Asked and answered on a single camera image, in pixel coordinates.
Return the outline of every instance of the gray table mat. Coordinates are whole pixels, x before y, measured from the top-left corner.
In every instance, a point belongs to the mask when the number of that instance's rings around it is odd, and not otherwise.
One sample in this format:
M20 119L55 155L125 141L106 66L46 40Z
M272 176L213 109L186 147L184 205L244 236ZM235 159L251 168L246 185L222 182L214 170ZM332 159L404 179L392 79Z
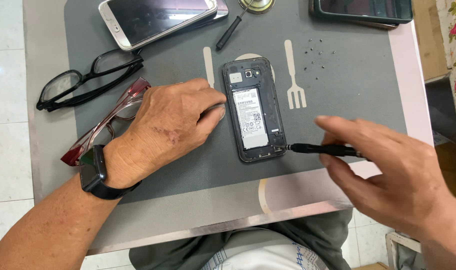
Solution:
M98 55L117 48L99 14L100 2L68 0L65 6L70 68L82 73L89 72L91 61ZM142 70L115 89L75 108L78 135L83 135L99 123L123 90L139 76L153 86L195 77L205 78L202 50L206 46L212 49L214 88L223 93L221 68L224 63L245 53L255 53L270 60L275 71L275 85L288 143L319 143L323 131L313 123L316 115L339 115L349 119L359 117L406 133L387 31L315 20L308 15L308 0L278 0L267 14L247 13L229 43L218 52L215 43L242 11L236 0L227 0L227 5L229 18L145 46L141 53L145 60ZM285 40L293 43L296 82L305 90L307 107L289 109L287 90L291 87L291 77ZM90 86L100 85L109 79L96 80ZM150 175L120 203L320 168L322 165L317 155L291 152L282 157L244 163L238 157L231 117L227 111L204 145Z

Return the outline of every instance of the watch face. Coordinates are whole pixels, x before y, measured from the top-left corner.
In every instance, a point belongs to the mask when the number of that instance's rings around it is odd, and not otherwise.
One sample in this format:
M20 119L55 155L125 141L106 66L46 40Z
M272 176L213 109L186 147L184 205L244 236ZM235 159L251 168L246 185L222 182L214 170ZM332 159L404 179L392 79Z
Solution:
M94 148L91 148L80 158L81 188L85 190L92 181L97 179L97 176L98 172L94 166Z

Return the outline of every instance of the fingernail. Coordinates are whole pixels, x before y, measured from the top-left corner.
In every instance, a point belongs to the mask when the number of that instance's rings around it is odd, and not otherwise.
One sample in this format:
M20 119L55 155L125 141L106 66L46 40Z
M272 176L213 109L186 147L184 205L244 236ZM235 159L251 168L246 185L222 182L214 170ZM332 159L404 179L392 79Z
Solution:
M223 119L223 117L225 117L225 113L226 113L226 109L224 107L221 107L221 110L220 110L220 120Z
M319 158L320 158L321 164L323 164L323 166L325 168L330 166L330 162L331 162L331 156L330 155L328 155L328 154L320 154Z

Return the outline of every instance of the smartwatch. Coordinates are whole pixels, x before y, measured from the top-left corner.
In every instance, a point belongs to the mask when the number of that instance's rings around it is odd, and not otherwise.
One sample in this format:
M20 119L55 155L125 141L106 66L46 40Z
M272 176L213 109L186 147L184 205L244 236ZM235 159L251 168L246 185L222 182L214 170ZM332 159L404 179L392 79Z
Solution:
M141 181L132 187L117 189L105 185L108 177L106 173L104 145L95 145L80 158L81 188L96 197L104 200L116 200L123 197L141 184Z

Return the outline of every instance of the white tile floor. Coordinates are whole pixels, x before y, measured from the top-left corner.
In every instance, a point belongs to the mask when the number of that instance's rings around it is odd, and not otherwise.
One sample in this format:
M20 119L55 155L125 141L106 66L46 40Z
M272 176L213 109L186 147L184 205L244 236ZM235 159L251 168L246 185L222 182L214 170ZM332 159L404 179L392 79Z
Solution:
M22 0L0 0L0 240L33 207L22 15ZM393 230L357 210L353 217L342 247L348 264L387 263L385 234ZM122 250L88 256L81 269L134 268Z

